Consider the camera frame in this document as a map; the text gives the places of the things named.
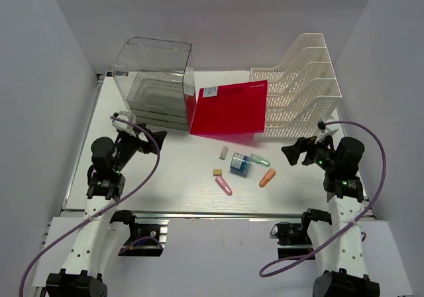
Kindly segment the green transparent capsule case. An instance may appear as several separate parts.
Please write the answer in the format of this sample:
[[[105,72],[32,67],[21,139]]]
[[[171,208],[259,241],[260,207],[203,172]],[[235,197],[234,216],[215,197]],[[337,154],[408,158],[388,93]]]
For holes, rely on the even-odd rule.
[[[265,158],[262,158],[261,156],[258,156],[256,154],[250,155],[251,161],[255,164],[259,164],[263,167],[268,168],[270,166],[270,161],[266,160]]]

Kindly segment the blue ink bottle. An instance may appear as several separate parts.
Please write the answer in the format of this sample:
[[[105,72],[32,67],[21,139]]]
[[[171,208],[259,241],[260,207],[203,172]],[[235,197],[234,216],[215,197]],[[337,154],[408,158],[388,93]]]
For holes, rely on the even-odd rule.
[[[246,178],[251,166],[251,157],[235,152],[230,162],[230,171],[237,176]]]

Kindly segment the white rectangular eraser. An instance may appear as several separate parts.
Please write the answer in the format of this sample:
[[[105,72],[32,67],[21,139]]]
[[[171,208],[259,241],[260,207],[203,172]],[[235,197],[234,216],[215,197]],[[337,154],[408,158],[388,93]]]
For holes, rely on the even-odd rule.
[[[228,151],[229,151],[229,148],[228,147],[223,147],[222,150],[221,150],[221,153],[219,155],[219,158],[221,160],[226,159],[226,156],[227,156]]]

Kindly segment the orange transparent capsule case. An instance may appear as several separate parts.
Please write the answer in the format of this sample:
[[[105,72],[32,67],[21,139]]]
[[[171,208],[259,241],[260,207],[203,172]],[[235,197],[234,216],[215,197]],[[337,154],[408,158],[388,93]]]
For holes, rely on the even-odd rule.
[[[274,169],[269,169],[265,175],[261,178],[261,180],[259,181],[258,185],[263,188],[265,187],[265,185],[267,185],[267,183],[269,183],[269,181],[271,181],[271,179],[273,179],[273,177],[275,177],[276,175],[276,171]]]

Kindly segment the clear acrylic drawer organizer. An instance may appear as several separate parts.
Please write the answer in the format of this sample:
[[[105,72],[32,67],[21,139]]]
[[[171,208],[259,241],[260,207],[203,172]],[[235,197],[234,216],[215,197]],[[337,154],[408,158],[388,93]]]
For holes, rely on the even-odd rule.
[[[111,75],[139,123],[190,130],[197,103],[191,43],[131,36]]]

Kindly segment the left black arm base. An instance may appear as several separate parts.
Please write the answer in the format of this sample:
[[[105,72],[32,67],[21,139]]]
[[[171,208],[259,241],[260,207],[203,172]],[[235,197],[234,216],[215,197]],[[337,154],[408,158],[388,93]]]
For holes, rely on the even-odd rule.
[[[129,230],[129,238],[119,251],[120,257],[159,257],[162,254],[164,246],[160,241],[160,224],[141,223],[128,210],[115,212],[111,222],[122,223]]]

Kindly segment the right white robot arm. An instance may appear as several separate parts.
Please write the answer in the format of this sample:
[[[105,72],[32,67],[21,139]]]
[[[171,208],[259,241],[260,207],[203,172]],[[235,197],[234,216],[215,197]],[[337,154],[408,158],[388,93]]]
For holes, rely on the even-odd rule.
[[[364,211],[364,192],[357,175],[364,151],[364,145],[350,137],[342,138],[336,147],[331,137],[321,142],[316,137],[301,137],[294,145],[282,147],[290,165],[296,165],[304,154],[304,166],[316,164],[325,172],[323,189],[329,209],[308,209],[297,231],[315,251],[314,296],[380,295],[380,285],[370,280],[362,232],[355,220]]]

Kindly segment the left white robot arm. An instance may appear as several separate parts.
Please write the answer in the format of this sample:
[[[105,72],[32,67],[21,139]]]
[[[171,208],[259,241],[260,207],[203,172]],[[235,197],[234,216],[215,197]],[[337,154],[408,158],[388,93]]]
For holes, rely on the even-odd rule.
[[[134,243],[140,227],[129,210],[119,210],[125,186],[121,171],[136,152],[157,153],[166,131],[150,132],[151,141],[140,139],[134,131],[121,131],[117,138],[100,137],[91,144],[92,165],[87,171],[84,217],[70,253],[57,273],[46,280],[49,296],[106,296],[105,274],[125,243]]]

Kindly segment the red plastic folder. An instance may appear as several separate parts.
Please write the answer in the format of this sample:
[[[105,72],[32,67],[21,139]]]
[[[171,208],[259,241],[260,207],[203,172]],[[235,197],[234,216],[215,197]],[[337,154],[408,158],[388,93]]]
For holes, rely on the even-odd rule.
[[[251,81],[201,88],[190,134],[253,138],[265,130],[268,82]]]

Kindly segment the white mesh file rack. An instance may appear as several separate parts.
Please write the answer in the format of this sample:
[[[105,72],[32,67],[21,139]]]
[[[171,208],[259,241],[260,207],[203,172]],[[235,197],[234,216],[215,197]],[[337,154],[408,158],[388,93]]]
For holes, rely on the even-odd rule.
[[[277,66],[251,68],[249,80],[268,82],[265,128],[254,136],[262,141],[316,135],[342,99],[321,33],[299,35]]]

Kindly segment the pink transparent capsule case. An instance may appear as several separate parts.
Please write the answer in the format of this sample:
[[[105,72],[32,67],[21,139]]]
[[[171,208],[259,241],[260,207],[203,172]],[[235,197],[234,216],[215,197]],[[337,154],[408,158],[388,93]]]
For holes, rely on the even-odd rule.
[[[224,193],[226,193],[226,195],[232,196],[233,191],[222,176],[216,176],[215,182],[222,189],[222,191],[224,191]]]

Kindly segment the small tan eraser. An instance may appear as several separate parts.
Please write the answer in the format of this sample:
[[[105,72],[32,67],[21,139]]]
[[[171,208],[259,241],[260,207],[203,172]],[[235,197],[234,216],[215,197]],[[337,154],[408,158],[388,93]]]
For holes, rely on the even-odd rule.
[[[221,176],[222,175],[222,170],[221,169],[214,169],[213,170],[213,175],[214,176]]]

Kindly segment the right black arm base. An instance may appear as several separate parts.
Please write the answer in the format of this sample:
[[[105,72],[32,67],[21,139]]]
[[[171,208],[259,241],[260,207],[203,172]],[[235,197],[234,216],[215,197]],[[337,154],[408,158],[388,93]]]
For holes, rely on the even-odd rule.
[[[299,259],[301,255],[312,252],[312,242],[307,234],[311,222],[323,221],[332,225],[331,214],[318,209],[307,209],[302,213],[299,223],[279,222],[270,231],[270,236],[276,238],[278,258],[290,257]]]

